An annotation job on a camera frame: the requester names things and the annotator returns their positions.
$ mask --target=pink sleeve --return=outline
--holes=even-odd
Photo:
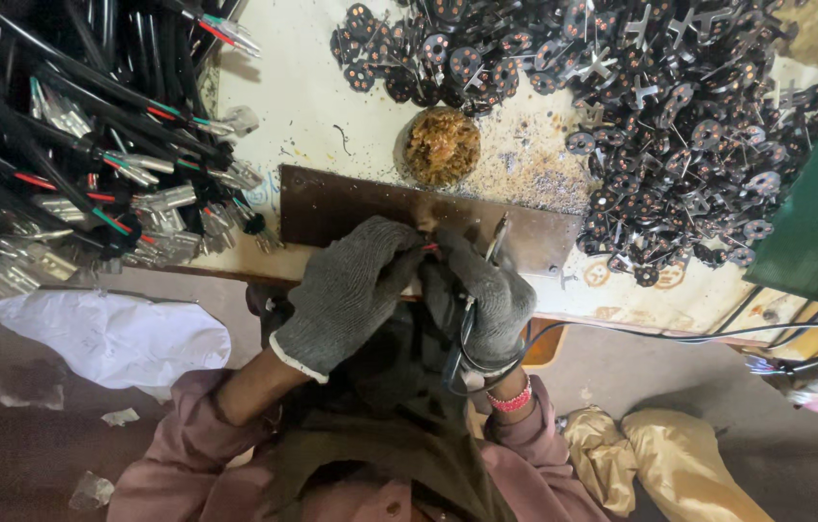
[[[263,442],[264,416],[242,427],[219,419],[209,393],[231,371],[183,374],[171,388],[175,409],[158,425],[145,456],[116,483],[108,520],[185,520],[202,511],[209,490],[235,456]]]
[[[577,479],[573,466],[567,464],[570,448],[564,437],[555,430],[554,405],[537,375],[531,375],[531,390],[538,407],[522,421],[490,426],[493,438],[534,467],[570,520],[609,520]]]

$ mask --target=red beaded bracelet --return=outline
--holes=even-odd
[[[528,404],[528,401],[531,400],[531,375],[528,375],[528,384],[525,386],[525,390],[519,394],[518,397],[509,399],[509,400],[499,400],[490,392],[486,392],[486,397],[490,399],[490,404],[493,405],[494,408],[499,409],[504,413],[509,413],[511,411],[515,411],[516,409],[522,409]]]

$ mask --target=gray knit glove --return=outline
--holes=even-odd
[[[487,263],[459,234],[439,230],[437,238],[450,272],[477,298],[467,354],[474,362],[487,367],[510,362],[521,350],[517,342],[519,334],[535,308],[534,289],[514,271]],[[453,299],[452,286],[445,274],[443,267],[423,265],[419,271],[423,297],[438,325],[449,323],[451,315],[458,325],[457,315],[463,313],[464,305]],[[502,373],[501,370],[491,373],[468,369],[485,375]]]
[[[393,313],[422,260],[422,236],[376,216],[309,260],[289,292],[293,317],[271,335],[281,361],[320,383]]]

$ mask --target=dark apron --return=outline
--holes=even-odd
[[[367,465],[409,478],[416,500],[462,519],[516,520],[467,429],[467,399],[440,385],[450,343],[425,305],[400,303],[326,385],[285,399],[270,491],[281,520],[299,520],[303,493],[317,480]]]

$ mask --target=brown metal plate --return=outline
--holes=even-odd
[[[476,237],[485,251],[496,223],[509,213],[503,250],[519,273],[556,278],[576,240],[582,217],[489,203],[280,166],[280,235],[286,243],[326,247],[371,216],[383,216],[424,231],[438,225]]]

